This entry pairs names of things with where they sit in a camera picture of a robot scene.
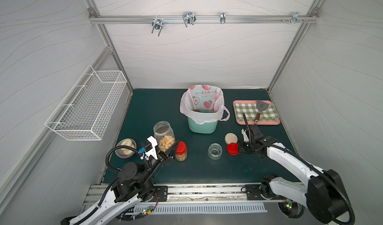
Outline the beige jar lid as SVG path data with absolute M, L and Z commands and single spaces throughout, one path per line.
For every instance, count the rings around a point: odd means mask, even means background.
M 231 144 L 231 143 L 235 143 L 237 144 L 238 142 L 238 137 L 234 134 L 234 133 L 227 133 L 224 137 L 224 140 L 226 142 L 227 145 Z

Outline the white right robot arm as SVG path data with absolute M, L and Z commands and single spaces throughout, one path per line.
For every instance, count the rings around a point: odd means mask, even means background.
M 323 170 L 308 163 L 290 151 L 272 136 L 265 137 L 257 124 L 245 123 L 242 129 L 244 140 L 239 144 L 243 154 L 259 154 L 277 162 L 301 182 L 287 181 L 275 174 L 262 179 L 253 195 L 260 194 L 265 200 L 282 197 L 280 211 L 291 219 L 298 219 L 308 210 L 323 224 L 353 225 L 355 213 L 341 176 L 334 170 Z

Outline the glass peanut jar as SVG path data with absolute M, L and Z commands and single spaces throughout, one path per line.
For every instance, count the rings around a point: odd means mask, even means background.
M 209 146 L 208 148 L 208 152 L 207 152 L 208 156 L 212 159 L 212 160 L 218 160 L 220 159 L 221 155 L 222 155 L 222 147 L 220 144 L 218 143 L 213 143 Z

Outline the red jar lid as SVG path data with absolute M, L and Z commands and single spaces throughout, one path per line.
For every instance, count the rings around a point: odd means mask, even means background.
M 226 150 L 230 155 L 236 156 L 239 153 L 239 145 L 236 143 L 230 143 L 227 145 Z

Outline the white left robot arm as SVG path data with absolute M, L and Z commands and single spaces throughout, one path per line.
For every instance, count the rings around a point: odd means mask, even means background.
M 134 207 L 139 202 L 146 202 L 156 193 L 151 177 L 161 164 L 170 164 L 175 158 L 179 141 L 176 141 L 167 151 L 158 148 L 154 137 L 149 137 L 137 150 L 130 146 L 116 146 L 106 156 L 107 168 L 116 172 L 117 177 L 107 186 L 101 199 L 76 217 L 68 217 L 62 225 L 106 225 L 123 212 Z M 129 162 L 122 169 L 110 165 L 111 154 L 118 149 L 134 152 L 142 159 L 142 164 Z

